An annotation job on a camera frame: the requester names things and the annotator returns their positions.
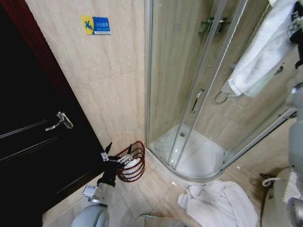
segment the blue sign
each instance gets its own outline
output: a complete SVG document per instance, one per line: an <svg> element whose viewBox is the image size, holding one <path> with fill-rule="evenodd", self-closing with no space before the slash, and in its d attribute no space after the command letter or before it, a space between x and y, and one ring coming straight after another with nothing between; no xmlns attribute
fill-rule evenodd
<svg viewBox="0 0 303 227"><path fill-rule="evenodd" d="M107 17L81 16L87 35L109 35L109 21Z"/></svg>

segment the metal frame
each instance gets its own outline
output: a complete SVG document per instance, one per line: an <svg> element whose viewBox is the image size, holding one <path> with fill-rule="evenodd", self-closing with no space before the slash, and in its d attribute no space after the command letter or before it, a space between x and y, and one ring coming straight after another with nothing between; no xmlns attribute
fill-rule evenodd
<svg viewBox="0 0 303 227"><path fill-rule="evenodd" d="M219 5L218 5L216 16L220 14L221 10L222 11L224 10L226 2L227 2L227 0L221 0L220 1ZM215 67L215 71L214 71L213 77L212 77L212 79L210 80L210 82L207 85L206 93L205 93L205 95L203 97L203 101L202 101L201 105L199 106L199 112L198 112L198 114L195 117L195 121L194 121L194 123L193 123L193 125L191 127L190 133L191 133L194 125L196 124L196 122L198 120L198 117L201 114L201 111L203 109L203 106L204 106L204 103L206 101L206 98L207 98L207 96L208 96L208 94L210 92L210 89L212 87L212 84L214 83L214 80L215 80L215 78L216 78L216 76L218 74L218 71L219 71L219 68L221 66L221 63L222 63L222 61L224 59L224 56L225 56L225 54L227 52L228 46L229 46L229 44L230 44L230 42L232 40L233 34L234 34L235 30L236 30L236 27L237 27L237 25L239 23L239 20L240 20L242 14L243 14L243 11L245 9L245 6L246 6L247 2L248 2L248 0L240 0L240 2L238 3L237 9L235 11L234 17L233 17L231 25L230 25L230 29L227 32L226 38L224 40L224 43L223 43L223 46L222 46L222 49L221 49L221 52L219 54L220 57L218 58L218 61L216 63L216 67ZM236 159L238 159L245 152L247 152L250 148L252 148L258 142L260 142L264 137L266 137L276 127L278 127L283 122L285 122L287 120L287 119L285 119L285 117L286 116L291 116L292 114L294 114L295 110L288 109L282 116L280 116L277 120L275 120L264 131L262 131L249 144L247 144L241 151L239 151L233 158L231 158L228 162L226 162L218 170L218 172L214 176L212 176L210 178L207 178L207 179L197 179L197 178L188 177L188 176L185 176L185 175L182 175L182 174L178 173L176 171L176 168L177 168L177 165L179 163L180 157L181 157L181 155L183 153L184 147L185 147L185 145L187 143L187 140L188 140L188 137L189 137L190 133L188 134L188 136L186 138L186 141L185 141L185 143L184 143L184 145L182 147L182 151L181 151L181 154L179 156L179 159L178 159L178 162L177 162L175 168L171 168L170 166L168 166L168 164L165 163L162 159L160 159L158 157L158 155L148 146L149 145L150 95L151 95L151 91L150 91L150 86L151 86L151 63L152 63L152 10L153 10L153 0L145 0L145 128L146 128L146 130L145 130L145 142L146 142L146 147L151 152L151 154L158 160L158 162L161 163L170 173L174 174L176 177L179 177L179 178L181 178L183 180L190 181L190 182L206 183L206 182L212 181L212 180L216 179L217 177L219 177L220 174L223 172L223 170L226 167L228 167ZM215 31L214 28L216 28L217 25L218 25L218 23L219 23L218 22L219 20L218 21L217 20L216 20L216 17L215 17L215 21L214 21L214 24L213 24L213 30L214 31ZM213 30L211 31L211 33L210 33L210 35L209 35L209 37L208 37L208 39L206 41L204 53L202 54L201 61L200 61L197 73L195 75L194 81L192 82L192 85L191 85L191 88L190 88L190 94L187 97L187 101L185 103L185 107L184 107L184 110L183 110L182 121L179 124L178 133L176 134L176 137L175 137L175 140L174 140L174 146L175 146L175 143L176 143L176 138L177 138L177 136L180 133L180 127L181 127L181 125L183 123L185 112L186 112L189 100L190 100L190 98L192 96L192 93L193 93L193 88L194 88L194 85L195 85L198 73L200 71L200 66L203 65L203 56L205 55L205 52L207 51L207 44L212 43L212 40L213 40L212 32L213 32Z"/></svg>
<svg viewBox="0 0 303 227"><path fill-rule="evenodd" d="M150 97L151 97L151 70L152 70L152 7L153 0L144 1L144 25L145 25L145 144L149 144L150 122Z"/></svg>

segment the shower glass panel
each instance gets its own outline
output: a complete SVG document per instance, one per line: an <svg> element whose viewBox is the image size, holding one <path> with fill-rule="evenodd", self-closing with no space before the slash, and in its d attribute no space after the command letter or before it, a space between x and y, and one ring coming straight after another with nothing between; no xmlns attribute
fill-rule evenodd
<svg viewBox="0 0 303 227"><path fill-rule="evenodd" d="M183 179L213 180L285 121L296 50L254 95L227 98L221 89L270 12L268 1L150 2L148 148Z"/></svg>
<svg viewBox="0 0 303 227"><path fill-rule="evenodd" d="M253 96L227 98L220 93L233 67L250 44L262 17L270 11L266 2L248 1L229 44L214 83L191 131L176 171L193 178L210 178L234 161L244 147L270 126L288 108L287 84L295 77L296 50L272 69L272 77ZM199 75L197 87L204 86ZM190 114L185 122L191 119Z"/></svg>
<svg viewBox="0 0 303 227"><path fill-rule="evenodd" d="M219 1L152 1L149 147L168 162Z"/></svg>
<svg viewBox="0 0 303 227"><path fill-rule="evenodd" d="M197 78L185 110L184 118L168 160L168 165L172 168L176 168L183 151L183 147L188 140L189 133L195 123L195 119L198 117L199 109L201 108L205 95L210 89L218 57L221 49L223 48L223 42L227 36L227 31L235 14L238 2L238 0L227 1L223 6L221 5L222 7L218 8L216 15L213 14L210 17L216 18L218 20L218 24L217 27L215 27L215 20L213 20L213 36L211 36L212 31L210 31L212 41L207 45L204 55L202 56L202 61L198 68Z"/></svg>

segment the shower door handle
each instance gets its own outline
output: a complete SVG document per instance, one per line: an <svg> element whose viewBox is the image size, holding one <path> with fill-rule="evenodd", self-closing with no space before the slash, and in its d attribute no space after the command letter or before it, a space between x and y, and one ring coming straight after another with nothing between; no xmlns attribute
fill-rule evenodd
<svg viewBox="0 0 303 227"><path fill-rule="evenodd" d="M203 87L200 88L200 90L199 90L199 92L198 92L198 94L197 94L197 96L196 96L196 100L195 100L195 103L194 103L194 105L193 105L193 108L191 109L191 113L192 113L192 114L196 112L195 106L196 106L196 104L197 104L198 98L200 97L200 95L202 94L202 92L204 92L204 90L205 90L205 89L204 89Z"/></svg>

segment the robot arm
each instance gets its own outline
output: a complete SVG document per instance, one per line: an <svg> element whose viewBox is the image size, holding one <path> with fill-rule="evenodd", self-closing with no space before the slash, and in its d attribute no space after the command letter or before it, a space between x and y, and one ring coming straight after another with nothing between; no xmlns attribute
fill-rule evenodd
<svg viewBox="0 0 303 227"><path fill-rule="evenodd" d="M107 207L112 201L113 190L115 187L116 173L118 169L124 167L125 163L130 159L130 154L127 157L115 157L107 154L112 143L106 147L105 151L101 152L103 158L103 166L105 171L103 176L98 179L97 186L86 185L83 195L88 197L93 203L86 207L73 220L71 227L108 227L109 213Z"/></svg>

